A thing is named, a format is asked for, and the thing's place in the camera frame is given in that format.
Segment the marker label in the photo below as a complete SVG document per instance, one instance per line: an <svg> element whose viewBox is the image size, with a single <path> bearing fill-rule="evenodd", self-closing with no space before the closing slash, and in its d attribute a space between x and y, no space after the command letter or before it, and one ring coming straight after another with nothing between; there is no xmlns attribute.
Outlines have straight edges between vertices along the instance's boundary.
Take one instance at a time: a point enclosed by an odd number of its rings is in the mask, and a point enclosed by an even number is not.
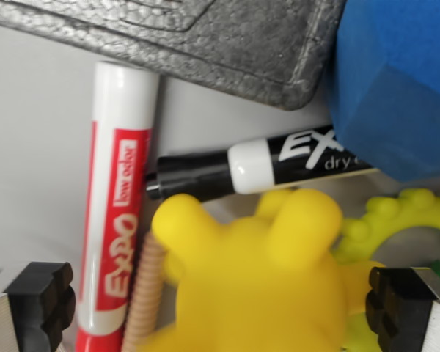
<svg viewBox="0 0 440 352"><path fill-rule="evenodd" d="M369 169L334 138L331 126L268 139L275 184Z"/></svg>
<svg viewBox="0 0 440 352"><path fill-rule="evenodd" d="M114 130L114 150L98 283L97 310L127 303L141 204L139 185L149 130Z"/></svg>

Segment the black expo marker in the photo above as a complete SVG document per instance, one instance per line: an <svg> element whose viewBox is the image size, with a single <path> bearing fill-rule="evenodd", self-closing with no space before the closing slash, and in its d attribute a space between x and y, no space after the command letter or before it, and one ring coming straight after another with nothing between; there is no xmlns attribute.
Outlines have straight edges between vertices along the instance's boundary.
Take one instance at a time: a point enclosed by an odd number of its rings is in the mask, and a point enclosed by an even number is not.
<svg viewBox="0 0 440 352"><path fill-rule="evenodd" d="M374 170L334 139L332 126L235 144L228 150L158 159L147 176L151 199L186 193L200 201L253 194L307 180Z"/></svg>

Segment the blue sponge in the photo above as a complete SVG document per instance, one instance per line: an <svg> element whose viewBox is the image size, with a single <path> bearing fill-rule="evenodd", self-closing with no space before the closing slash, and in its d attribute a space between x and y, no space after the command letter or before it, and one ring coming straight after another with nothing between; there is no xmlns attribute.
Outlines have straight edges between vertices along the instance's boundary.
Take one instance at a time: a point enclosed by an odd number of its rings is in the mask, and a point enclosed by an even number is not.
<svg viewBox="0 0 440 352"><path fill-rule="evenodd" d="M327 83L341 144L401 181L440 175L440 0L348 0Z"/></svg>

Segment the white wall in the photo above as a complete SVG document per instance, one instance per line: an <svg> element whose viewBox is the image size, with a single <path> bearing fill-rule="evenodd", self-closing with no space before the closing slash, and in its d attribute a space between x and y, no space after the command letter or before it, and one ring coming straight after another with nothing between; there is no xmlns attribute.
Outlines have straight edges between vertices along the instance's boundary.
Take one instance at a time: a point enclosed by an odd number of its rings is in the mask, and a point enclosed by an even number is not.
<svg viewBox="0 0 440 352"><path fill-rule="evenodd" d="M75 272L75 289L84 233L92 71L101 59L0 28L0 267L15 260L68 261ZM284 112L166 79L152 160L155 154L213 149L325 121L320 95L301 111ZM371 196L424 185L440 192L440 179L401 185L380 173L308 186L332 195L346 216L359 216ZM251 213L256 200L256 196L233 196L207 207L220 220L229 221ZM154 207L147 206L144 228ZM408 248L405 241L399 241L397 248ZM440 236L410 244L412 252L439 256ZM66 340L73 341L73 330Z"/></svg>

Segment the dry erase marker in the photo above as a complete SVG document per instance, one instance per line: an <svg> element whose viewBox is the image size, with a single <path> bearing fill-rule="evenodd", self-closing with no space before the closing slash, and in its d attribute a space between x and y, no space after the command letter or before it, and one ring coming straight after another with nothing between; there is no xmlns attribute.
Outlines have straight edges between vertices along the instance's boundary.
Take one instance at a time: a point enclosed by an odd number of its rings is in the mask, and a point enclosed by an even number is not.
<svg viewBox="0 0 440 352"><path fill-rule="evenodd" d="M218 152L164 156L147 177L151 199L186 193L201 201L253 194L323 177L374 170L334 138L332 126L234 145Z"/></svg>
<svg viewBox="0 0 440 352"><path fill-rule="evenodd" d="M99 62L77 352L118 352L128 305L158 75Z"/></svg>

